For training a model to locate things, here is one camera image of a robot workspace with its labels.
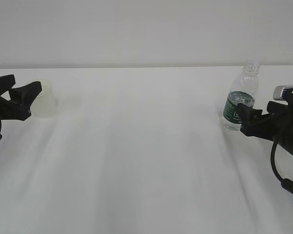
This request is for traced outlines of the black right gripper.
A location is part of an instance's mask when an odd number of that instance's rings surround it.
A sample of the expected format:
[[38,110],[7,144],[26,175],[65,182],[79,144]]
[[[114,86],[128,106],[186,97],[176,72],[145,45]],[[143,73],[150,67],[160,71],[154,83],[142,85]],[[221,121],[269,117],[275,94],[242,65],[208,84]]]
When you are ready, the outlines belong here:
[[241,119],[241,132],[248,137],[258,137],[278,142],[282,146],[293,144],[293,113],[288,112],[288,105],[274,101],[267,104],[268,114],[243,103],[236,108]]

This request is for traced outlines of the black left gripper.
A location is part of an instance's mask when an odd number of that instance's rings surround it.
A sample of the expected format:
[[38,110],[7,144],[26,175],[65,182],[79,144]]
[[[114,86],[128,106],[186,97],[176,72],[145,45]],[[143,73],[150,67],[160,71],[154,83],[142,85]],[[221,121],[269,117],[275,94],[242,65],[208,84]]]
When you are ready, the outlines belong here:
[[[16,84],[13,74],[0,77],[0,119],[25,121],[31,116],[31,105],[42,91],[39,81],[12,88]],[[10,100],[1,97],[9,92]]]

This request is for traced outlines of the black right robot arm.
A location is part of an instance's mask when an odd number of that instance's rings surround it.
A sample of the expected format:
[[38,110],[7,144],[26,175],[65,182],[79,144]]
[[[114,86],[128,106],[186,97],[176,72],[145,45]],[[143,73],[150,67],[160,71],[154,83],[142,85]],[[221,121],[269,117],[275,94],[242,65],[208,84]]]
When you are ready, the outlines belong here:
[[262,110],[239,103],[237,113],[242,122],[240,131],[248,137],[278,140],[278,144],[293,156],[293,104],[270,101],[267,112],[262,114]]

